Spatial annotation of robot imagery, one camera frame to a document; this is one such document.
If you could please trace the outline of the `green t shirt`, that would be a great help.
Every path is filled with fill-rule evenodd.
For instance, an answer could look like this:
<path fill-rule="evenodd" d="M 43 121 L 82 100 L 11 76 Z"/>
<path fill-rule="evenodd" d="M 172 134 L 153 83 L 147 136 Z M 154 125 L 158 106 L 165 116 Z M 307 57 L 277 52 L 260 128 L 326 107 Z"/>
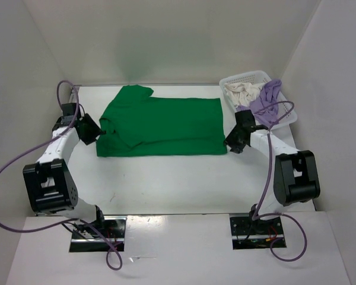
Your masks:
<path fill-rule="evenodd" d="M 200 156 L 227 153 L 221 100 L 155 97 L 123 86 L 99 119 L 99 157 Z"/>

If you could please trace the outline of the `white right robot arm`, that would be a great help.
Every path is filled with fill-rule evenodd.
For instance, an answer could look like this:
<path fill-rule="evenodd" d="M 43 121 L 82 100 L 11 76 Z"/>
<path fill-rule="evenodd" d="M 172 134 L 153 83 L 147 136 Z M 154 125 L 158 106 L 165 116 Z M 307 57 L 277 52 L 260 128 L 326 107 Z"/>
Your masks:
<path fill-rule="evenodd" d="M 248 146 L 268 158 L 268 176 L 262 195 L 249 212 L 252 232 L 264 232 L 269 220 L 283 215 L 296 203 L 306 203 L 320 196 L 314 154 L 289 146 L 268 127 L 236 125 L 224 144 L 233 153 L 240 154 Z"/>

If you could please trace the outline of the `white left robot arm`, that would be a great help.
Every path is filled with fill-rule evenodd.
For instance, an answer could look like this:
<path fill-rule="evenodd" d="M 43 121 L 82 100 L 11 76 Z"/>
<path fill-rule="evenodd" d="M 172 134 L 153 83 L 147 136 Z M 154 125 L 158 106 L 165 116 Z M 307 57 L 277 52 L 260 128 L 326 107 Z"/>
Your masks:
<path fill-rule="evenodd" d="M 87 113 L 69 127 L 72 119 L 72 116 L 62 116 L 57 120 L 52 129 L 52 141 L 42 156 L 34 164 L 24 166 L 24 182 L 35 214 L 83 219 L 86 231 L 97 238 L 107 229 L 104 215 L 98 206 L 78 197 L 68 163 L 80 141 L 90 145 L 96 142 L 102 130 Z"/>

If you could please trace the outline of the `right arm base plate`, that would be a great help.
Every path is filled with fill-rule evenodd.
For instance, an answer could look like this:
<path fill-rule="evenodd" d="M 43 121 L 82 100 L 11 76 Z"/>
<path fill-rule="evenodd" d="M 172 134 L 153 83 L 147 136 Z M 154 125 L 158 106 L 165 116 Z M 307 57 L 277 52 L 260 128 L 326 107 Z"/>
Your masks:
<path fill-rule="evenodd" d="M 248 214 L 229 216 L 234 250 L 286 248 L 284 231 L 279 217 L 252 221 Z"/>

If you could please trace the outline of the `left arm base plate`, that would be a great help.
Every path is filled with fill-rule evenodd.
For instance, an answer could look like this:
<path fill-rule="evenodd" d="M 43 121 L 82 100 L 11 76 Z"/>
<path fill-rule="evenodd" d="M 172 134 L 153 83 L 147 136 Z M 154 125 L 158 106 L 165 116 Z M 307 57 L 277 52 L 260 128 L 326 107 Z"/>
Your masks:
<path fill-rule="evenodd" d="M 126 220 L 126 216 L 104 216 L 101 226 L 94 225 L 118 252 L 124 251 Z M 72 222 L 62 226 L 71 234 L 69 252 L 106 252 L 109 250 L 108 244 L 88 226 Z"/>

